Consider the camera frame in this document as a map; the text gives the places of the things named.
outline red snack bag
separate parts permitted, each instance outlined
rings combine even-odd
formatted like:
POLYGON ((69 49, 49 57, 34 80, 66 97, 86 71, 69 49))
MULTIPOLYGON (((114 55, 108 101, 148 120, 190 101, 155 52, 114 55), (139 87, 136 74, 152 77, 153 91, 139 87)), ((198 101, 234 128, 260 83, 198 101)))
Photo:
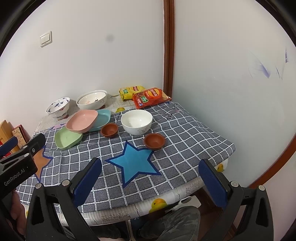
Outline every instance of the red snack bag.
POLYGON ((158 88, 152 88, 133 94, 133 101, 137 109, 157 105, 171 99, 172 98, 168 97, 161 89, 158 88))

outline gray checkered tablecloth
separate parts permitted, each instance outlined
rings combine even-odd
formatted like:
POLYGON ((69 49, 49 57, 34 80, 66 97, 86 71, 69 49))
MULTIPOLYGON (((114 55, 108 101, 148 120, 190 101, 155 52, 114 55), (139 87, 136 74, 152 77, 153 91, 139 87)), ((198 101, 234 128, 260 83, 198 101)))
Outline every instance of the gray checkered tablecloth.
MULTIPOLYGON (((102 173, 85 204, 78 208, 83 213, 107 210, 144 201, 179 187, 198 176, 201 159, 207 158, 216 166, 235 151, 233 143, 213 132, 177 103, 161 103, 145 110, 153 115, 151 129, 145 135, 131 136, 124 131, 120 120, 126 111, 111 116, 110 122, 118 125, 115 138, 87 132, 77 146, 68 150, 59 150, 54 143, 54 135, 61 127, 42 131, 46 136, 44 155, 53 157, 53 160, 43 168, 40 182, 49 186, 72 179, 91 158, 99 157, 103 164, 102 173), (166 139, 164 148, 155 151, 150 159, 161 175, 140 174, 122 188, 121 170, 105 160, 122 154, 125 141, 137 148, 145 148, 143 139, 151 132, 166 139)), ((18 186, 22 203, 29 205, 37 182, 36 176, 32 176, 18 186)))

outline light switch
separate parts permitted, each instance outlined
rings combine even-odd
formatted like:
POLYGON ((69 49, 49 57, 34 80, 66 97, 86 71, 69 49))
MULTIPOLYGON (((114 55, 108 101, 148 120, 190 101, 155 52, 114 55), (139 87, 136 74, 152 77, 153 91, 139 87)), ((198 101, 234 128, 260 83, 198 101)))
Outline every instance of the light switch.
POLYGON ((44 47, 48 44, 52 43, 52 32, 48 32, 40 36, 40 46, 44 47))

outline brown wooden trim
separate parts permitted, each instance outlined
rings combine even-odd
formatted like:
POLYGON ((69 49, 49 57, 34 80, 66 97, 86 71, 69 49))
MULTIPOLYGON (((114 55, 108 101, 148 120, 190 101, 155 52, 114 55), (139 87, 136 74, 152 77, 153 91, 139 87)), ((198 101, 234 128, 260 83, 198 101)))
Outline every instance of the brown wooden trim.
POLYGON ((281 154, 281 156, 276 160, 276 162, 255 182, 253 182, 249 187, 257 188, 259 185, 265 184, 269 179, 273 177, 291 158, 291 156, 296 151, 296 134, 293 137, 290 144, 287 146, 285 151, 281 154))
POLYGON ((229 231, 228 231, 228 233, 233 238, 235 236, 236 232, 237 232, 237 228, 235 227, 234 224, 232 224, 229 231))
POLYGON ((164 9, 164 71, 163 91, 172 96, 175 50, 174 0, 163 0, 164 9))

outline yellow duck print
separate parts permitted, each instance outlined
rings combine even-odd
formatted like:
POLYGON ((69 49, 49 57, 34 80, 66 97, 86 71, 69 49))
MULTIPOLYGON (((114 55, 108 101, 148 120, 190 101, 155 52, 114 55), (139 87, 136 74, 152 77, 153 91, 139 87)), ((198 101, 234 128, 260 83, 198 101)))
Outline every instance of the yellow duck print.
POLYGON ((223 169, 223 164, 222 164, 222 163, 220 163, 220 164, 218 165, 218 167, 217 167, 217 171, 218 171, 218 172, 223 172, 223 171, 224 171, 224 169, 223 169))
POLYGON ((152 202, 151 209, 150 209, 149 213, 153 213, 153 212, 160 210, 166 206, 167 206, 167 204, 166 204, 165 200, 163 200, 162 198, 157 198, 152 202))
POLYGON ((123 107, 119 107, 116 111, 115 111, 115 113, 118 113, 118 112, 121 112, 121 111, 124 111, 125 110, 125 108, 123 108, 123 107))

